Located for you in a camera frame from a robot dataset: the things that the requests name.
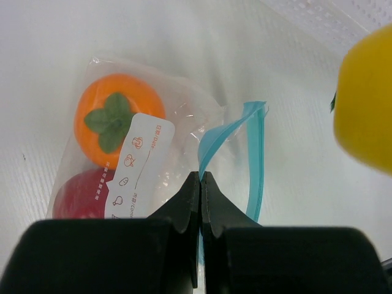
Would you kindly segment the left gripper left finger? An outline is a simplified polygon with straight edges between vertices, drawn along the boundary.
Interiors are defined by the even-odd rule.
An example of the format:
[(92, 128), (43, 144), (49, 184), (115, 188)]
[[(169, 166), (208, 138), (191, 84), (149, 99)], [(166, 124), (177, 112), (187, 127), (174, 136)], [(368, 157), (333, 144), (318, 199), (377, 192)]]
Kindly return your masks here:
[(144, 219), (42, 220), (21, 236), (2, 293), (192, 293), (198, 285), (197, 172)]

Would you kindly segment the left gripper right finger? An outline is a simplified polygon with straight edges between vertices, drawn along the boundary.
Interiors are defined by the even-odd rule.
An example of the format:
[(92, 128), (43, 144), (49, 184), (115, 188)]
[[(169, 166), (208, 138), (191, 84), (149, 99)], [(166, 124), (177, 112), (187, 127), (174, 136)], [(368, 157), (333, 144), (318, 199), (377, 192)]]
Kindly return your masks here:
[(264, 227), (200, 184), (206, 293), (390, 293), (377, 253), (351, 227)]

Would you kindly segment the red fake apple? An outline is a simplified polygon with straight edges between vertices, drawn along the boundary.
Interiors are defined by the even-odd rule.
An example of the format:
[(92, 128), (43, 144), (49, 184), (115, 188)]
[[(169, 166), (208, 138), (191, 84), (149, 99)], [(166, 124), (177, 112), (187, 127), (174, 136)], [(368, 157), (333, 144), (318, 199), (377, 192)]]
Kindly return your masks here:
[(52, 218), (103, 219), (108, 197), (107, 182), (114, 174), (114, 170), (95, 168), (73, 176), (59, 189)]

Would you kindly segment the clear zip top bag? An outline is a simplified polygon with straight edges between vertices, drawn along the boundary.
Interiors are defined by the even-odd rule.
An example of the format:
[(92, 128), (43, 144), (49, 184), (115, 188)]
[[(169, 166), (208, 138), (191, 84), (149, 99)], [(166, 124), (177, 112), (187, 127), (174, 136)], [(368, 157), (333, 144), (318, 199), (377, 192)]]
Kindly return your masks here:
[[(149, 84), (165, 107), (165, 118), (137, 113), (115, 169), (89, 160), (74, 134), (74, 116), (85, 89), (110, 74), (128, 74)], [(95, 168), (114, 170), (107, 182), (106, 219), (145, 218), (179, 191), (191, 172), (212, 173), (226, 197), (247, 217), (260, 217), (265, 161), (266, 102), (256, 100), (220, 106), (186, 78), (114, 56), (93, 56), (76, 98), (73, 132), (65, 148), (48, 204), (73, 176)]]

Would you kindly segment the orange fake persimmon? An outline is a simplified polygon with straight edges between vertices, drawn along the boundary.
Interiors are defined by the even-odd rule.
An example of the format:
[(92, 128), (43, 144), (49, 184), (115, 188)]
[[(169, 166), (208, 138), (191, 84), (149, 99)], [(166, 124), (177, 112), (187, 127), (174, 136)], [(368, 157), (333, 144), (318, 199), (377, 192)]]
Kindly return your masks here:
[(74, 134), (94, 164), (115, 169), (137, 113), (165, 118), (162, 99), (147, 82), (113, 73), (92, 82), (83, 92), (74, 116)]

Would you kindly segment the yellow fake apple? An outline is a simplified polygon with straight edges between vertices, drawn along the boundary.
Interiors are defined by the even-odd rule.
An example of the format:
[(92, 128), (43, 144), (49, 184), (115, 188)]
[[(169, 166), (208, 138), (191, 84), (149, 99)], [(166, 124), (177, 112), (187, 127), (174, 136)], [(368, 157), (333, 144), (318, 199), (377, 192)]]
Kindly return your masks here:
[(391, 25), (344, 56), (333, 103), (334, 136), (356, 160), (391, 174)]

